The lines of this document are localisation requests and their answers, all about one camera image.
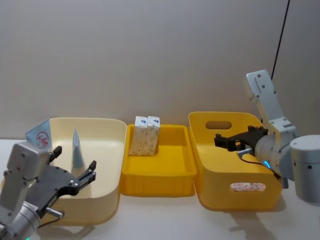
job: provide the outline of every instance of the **gray wall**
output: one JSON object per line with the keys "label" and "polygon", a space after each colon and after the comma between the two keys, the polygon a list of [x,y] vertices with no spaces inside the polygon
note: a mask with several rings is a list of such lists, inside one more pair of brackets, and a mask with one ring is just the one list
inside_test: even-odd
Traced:
{"label": "gray wall", "polygon": [[245,74],[272,71],[286,0],[0,2],[0,138],[48,117],[252,112]]}
{"label": "gray wall", "polygon": [[291,0],[273,82],[301,135],[320,134],[320,1]]}

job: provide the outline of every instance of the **bin handle hole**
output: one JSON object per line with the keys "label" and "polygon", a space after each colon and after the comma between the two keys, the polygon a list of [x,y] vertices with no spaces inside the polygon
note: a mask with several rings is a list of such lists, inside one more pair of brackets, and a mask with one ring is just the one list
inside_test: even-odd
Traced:
{"label": "bin handle hole", "polygon": [[266,185],[261,182],[234,182],[230,185],[232,192],[261,193],[266,190]]}
{"label": "bin handle hole", "polygon": [[228,130],[232,127],[229,121],[208,121],[205,127],[209,130]]}

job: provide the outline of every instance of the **yellow storage bin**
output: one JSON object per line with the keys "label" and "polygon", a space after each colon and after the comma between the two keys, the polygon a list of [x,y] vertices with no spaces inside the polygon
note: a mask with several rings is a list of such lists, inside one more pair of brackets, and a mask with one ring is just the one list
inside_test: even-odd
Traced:
{"label": "yellow storage bin", "polygon": [[[247,132],[248,126],[262,126],[259,119],[241,112],[193,112],[189,115],[191,145],[197,167],[194,184],[201,204],[208,209],[271,210],[281,194],[282,185],[268,168],[241,161],[236,152],[215,147],[214,137],[230,137]],[[252,155],[247,161],[257,162]],[[237,191],[237,183],[261,183],[262,191]]]}
{"label": "yellow storage bin", "polygon": [[195,194],[197,173],[188,128],[161,124],[155,156],[130,156],[134,125],[128,125],[121,193],[129,196],[183,197]]}

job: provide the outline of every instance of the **tissue box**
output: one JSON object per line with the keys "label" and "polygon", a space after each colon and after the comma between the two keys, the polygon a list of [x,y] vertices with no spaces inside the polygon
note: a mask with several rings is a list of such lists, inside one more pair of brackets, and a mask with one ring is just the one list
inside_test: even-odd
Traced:
{"label": "tissue box", "polygon": [[129,153],[131,156],[142,156],[147,134],[147,127],[148,118],[144,116],[135,117],[134,132]]}
{"label": "tissue box", "polygon": [[156,116],[148,116],[148,126],[146,130],[142,155],[155,155],[158,142],[159,128],[160,118]]}

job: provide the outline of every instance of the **white table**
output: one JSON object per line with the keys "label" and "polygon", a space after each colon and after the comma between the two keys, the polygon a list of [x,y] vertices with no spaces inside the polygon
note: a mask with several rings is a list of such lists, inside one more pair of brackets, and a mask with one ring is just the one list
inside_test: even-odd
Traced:
{"label": "white table", "polygon": [[[14,143],[0,140],[0,171]],[[197,196],[140,198],[121,196],[116,215],[96,226],[46,226],[31,240],[320,240],[320,206],[295,193],[282,192],[273,212],[217,212],[203,208]]]}

